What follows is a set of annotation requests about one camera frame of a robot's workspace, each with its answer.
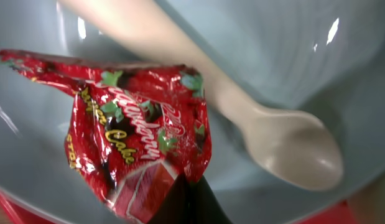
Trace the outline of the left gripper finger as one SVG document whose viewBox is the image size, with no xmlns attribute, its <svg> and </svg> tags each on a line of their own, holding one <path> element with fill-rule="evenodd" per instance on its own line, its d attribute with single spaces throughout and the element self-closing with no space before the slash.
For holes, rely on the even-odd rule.
<svg viewBox="0 0 385 224">
<path fill-rule="evenodd" d="M 185 175 L 180 175 L 149 224 L 231 224 L 231 221 L 206 178 L 190 184 Z"/>
</svg>

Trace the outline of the red snack wrapper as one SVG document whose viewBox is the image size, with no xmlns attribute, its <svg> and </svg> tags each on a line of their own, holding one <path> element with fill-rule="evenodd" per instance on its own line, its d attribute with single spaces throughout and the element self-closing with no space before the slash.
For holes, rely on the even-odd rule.
<svg viewBox="0 0 385 224">
<path fill-rule="evenodd" d="M 68 163 L 117 216 L 149 222 L 178 176 L 197 182 L 207 168 L 211 136 L 194 68 L 23 50 L 1 50 L 0 63 L 74 98 Z"/>
</svg>

